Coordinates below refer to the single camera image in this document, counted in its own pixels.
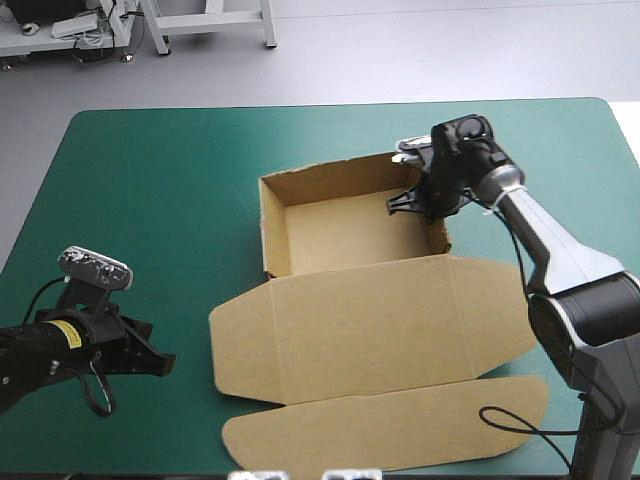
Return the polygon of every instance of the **gray floor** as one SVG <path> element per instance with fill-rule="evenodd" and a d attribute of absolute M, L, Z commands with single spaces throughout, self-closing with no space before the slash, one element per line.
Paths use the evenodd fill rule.
<path fill-rule="evenodd" d="M 131 65 L 117 59 L 79 65 L 68 55 L 37 55 L 0 72 L 0 267 L 70 118 L 82 110 L 640 100 L 640 1 L 273 3 L 275 50 L 263 48 L 258 31 L 225 33 L 177 38 L 173 54 L 158 58 L 147 34 Z M 176 13 L 201 4 L 165 0 L 160 7 Z"/>

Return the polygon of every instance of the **power strip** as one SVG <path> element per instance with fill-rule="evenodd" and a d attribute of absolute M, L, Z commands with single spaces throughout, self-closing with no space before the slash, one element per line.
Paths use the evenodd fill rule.
<path fill-rule="evenodd" d="M 53 38 L 68 37 L 69 35 L 90 32 L 96 28 L 98 28 L 98 14 L 91 13 L 54 23 L 51 27 L 51 36 Z"/>

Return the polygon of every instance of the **corrugated cardboard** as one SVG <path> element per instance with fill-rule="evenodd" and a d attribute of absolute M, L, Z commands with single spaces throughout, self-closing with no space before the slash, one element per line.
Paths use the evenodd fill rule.
<path fill-rule="evenodd" d="M 481 424 L 481 406 L 543 416 L 541 380 L 473 381 L 535 344 L 517 270 L 448 255 L 442 221 L 389 216 L 419 175 L 390 157 L 260 179 L 271 280 L 210 316 L 218 389 L 288 405 L 225 425 L 244 468 L 306 480 L 487 457 L 526 437 Z"/>
<path fill-rule="evenodd" d="M 492 457 L 522 445 L 526 435 L 488 427 L 478 410 L 499 405 L 539 424 L 547 396 L 538 377 L 473 380 L 233 418 L 222 438 L 243 468 L 285 470 L 298 480 L 317 480 L 331 468 L 436 465 Z M 505 416 L 490 418 L 522 427 Z"/>
<path fill-rule="evenodd" d="M 452 255 L 276 278 L 211 333 L 221 392 L 286 405 L 471 380 L 535 345 L 516 270 Z"/>
<path fill-rule="evenodd" d="M 445 253 L 444 223 L 387 213 L 418 171 L 373 155 L 260 179 L 265 271 L 299 275 Z"/>

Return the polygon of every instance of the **green cutting mat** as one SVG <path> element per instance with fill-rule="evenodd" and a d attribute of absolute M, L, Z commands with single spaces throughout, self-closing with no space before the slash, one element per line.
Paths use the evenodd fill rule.
<path fill-rule="evenodd" d="M 640 172 L 606 103 L 596 99 L 332 107 L 84 112 L 71 122 L 0 275 L 1 325 L 19 323 L 34 291 L 81 245 L 127 262 L 132 290 L 115 295 L 155 325 L 174 372 L 114 378 L 109 420 L 76 382 L 40 390 L 0 416 L 0 471 L 222 473 L 233 416 L 265 404 L 213 383 L 207 316 L 264 280 L 257 178 L 277 170 L 389 151 L 400 138 L 468 113 L 487 115 L 528 176 L 530 192 L 578 238 L 640 272 Z M 470 206 L 448 220 L 454 253 L 513 262 L 496 219 Z M 49 292 L 42 305 L 53 302 Z M 546 427 L 573 428 L 581 404 L 534 351 L 494 374 L 537 373 L 551 387 Z M 437 436 L 424 432 L 425 442 Z M 573 439 L 561 439 L 572 451 Z M 437 473 L 562 473 L 544 442 Z"/>

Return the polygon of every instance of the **white table frame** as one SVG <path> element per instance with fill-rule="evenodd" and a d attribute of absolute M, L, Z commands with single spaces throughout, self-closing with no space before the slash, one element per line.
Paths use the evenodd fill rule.
<path fill-rule="evenodd" d="M 169 35 L 263 28 L 267 47 L 277 46 L 271 0 L 259 0 L 259 10 L 225 12 L 224 0 L 207 0 L 205 12 L 163 17 L 155 0 L 140 0 L 159 55 L 169 55 Z"/>

